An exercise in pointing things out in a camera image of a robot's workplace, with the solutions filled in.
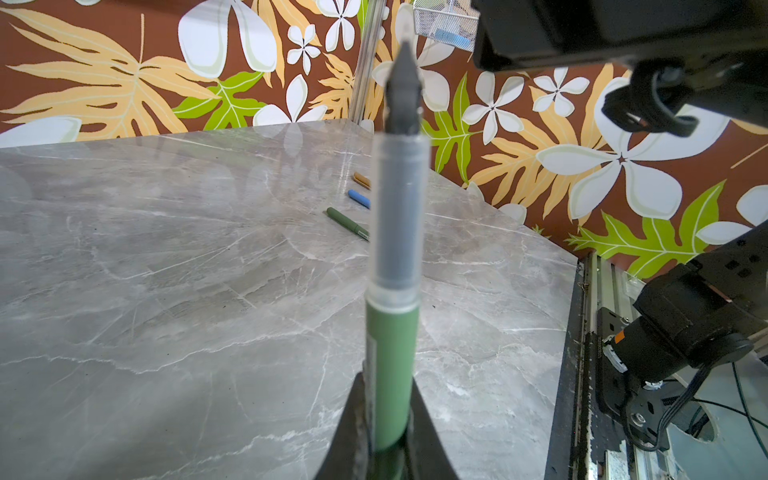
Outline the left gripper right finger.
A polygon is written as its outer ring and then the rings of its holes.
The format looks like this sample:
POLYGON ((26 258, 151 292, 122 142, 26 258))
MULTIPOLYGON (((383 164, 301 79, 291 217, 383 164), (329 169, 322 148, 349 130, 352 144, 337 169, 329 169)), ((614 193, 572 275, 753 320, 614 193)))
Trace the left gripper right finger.
POLYGON ((459 479, 443 448, 416 380, 412 382, 407 426, 407 478, 459 479))

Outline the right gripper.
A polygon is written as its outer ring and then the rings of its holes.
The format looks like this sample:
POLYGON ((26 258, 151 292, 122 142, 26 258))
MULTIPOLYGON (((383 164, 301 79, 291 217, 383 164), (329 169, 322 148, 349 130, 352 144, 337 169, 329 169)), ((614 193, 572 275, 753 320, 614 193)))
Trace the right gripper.
POLYGON ((764 1, 474 1, 474 63, 535 71, 621 63, 630 82, 602 113, 621 129, 691 135, 696 106, 767 124, 764 1))

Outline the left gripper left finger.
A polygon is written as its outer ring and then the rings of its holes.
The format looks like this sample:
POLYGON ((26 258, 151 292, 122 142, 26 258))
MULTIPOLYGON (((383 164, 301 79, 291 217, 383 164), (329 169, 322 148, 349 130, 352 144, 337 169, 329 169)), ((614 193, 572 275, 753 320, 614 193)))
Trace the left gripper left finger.
POLYGON ((344 405, 339 424, 315 480, 359 480, 368 472, 368 428, 366 424, 363 373, 358 372, 344 405))

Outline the green pen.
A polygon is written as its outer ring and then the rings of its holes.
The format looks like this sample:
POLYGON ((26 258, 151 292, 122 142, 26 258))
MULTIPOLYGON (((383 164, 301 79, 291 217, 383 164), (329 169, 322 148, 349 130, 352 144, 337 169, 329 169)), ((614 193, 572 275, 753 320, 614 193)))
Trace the green pen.
POLYGON ((361 225, 351 220, 349 217, 342 214, 340 211, 333 207, 328 207, 325 210, 326 215, 335 223, 348 230, 349 232, 357 235, 365 241, 369 240, 369 232, 361 225))
POLYGON ((404 42, 386 79, 385 126, 372 151, 364 368, 371 479, 399 479, 405 468, 429 157, 421 90, 413 48, 404 42))

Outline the blue pen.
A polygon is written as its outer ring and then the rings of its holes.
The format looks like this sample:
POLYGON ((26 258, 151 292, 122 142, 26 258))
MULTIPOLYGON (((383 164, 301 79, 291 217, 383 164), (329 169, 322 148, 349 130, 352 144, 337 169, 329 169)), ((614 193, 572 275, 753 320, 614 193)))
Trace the blue pen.
POLYGON ((359 205, 363 206, 364 208, 366 208, 366 209, 370 209, 371 208, 370 199, 368 197, 366 197, 365 195, 361 194, 360 192, 358 192, 356 190, 353 190, 353 189, 350 189, 350 190, 347 191, 347 195, 348 195, 348 197, 350 199, 352 199, 353 201, 355 201, 359 205))

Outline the brown pen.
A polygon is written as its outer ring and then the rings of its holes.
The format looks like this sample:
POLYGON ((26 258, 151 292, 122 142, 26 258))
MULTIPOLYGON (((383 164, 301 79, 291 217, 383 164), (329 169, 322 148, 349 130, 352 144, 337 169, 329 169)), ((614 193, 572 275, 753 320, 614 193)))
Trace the brown pen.
POLYGON ((366 189, 368 189, 368 190, 370 190, 370 189, 371 189, 371 182, 370 182, 370 180, 369 180, 367 177, 365 177, 364 175, 362 175, 362 174, 360 174, 360 173, 358 173, 358 172, 354 172, 354 173, 353 173, 353 175, 352 175, 352 179, 353 179, 353 180, 354 180, 354 181, 355 181, 357 184, 361 185, 362 187, 364 187, 364 188, 366 188, 366 189))

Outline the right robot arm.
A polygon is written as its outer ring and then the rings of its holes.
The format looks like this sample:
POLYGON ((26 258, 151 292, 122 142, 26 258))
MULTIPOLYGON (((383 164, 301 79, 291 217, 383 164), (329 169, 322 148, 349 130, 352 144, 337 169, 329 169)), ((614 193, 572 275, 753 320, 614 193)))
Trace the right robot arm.
POLYGON ((509 117, 519 141, 500 139, 483 184, 494 202, 523 212, 540 196, 587 220, 618 180, 641 218, 636 235, 604 214, 604 232, 581 228, 576 249, 632 258, 645 281, 639 317, 603 341, 603 409, 646 451, 709 373, 735 362, 767 325, 767 175, 721 218, 722 184, 683 204, 660 169, 696 157, 727 126, 767 132, 767 5, 763 1, 477 1, 479 96, 508 73, 518 93, 531 73, 535 127, 509 117))

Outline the white mesh basket right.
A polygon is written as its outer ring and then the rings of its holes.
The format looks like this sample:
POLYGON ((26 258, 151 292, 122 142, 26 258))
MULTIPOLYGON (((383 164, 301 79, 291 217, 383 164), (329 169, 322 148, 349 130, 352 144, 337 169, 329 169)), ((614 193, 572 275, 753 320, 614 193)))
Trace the white mesh basket right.
POLYGON ((415 0, 418 35, 464 51, 474 50, 479 12, 470 0, 415 0))

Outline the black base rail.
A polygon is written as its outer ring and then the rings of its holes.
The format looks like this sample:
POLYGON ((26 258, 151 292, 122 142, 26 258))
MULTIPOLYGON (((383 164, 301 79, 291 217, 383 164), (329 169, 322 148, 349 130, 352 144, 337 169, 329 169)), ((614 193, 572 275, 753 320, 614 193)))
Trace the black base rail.
POLYGON ((595 253, 577 263, 546 461, 546 479, 630 479, 632 447, 598 406, 597 366, 605 307, 625 326, 637 317, 629 276, 595 253))

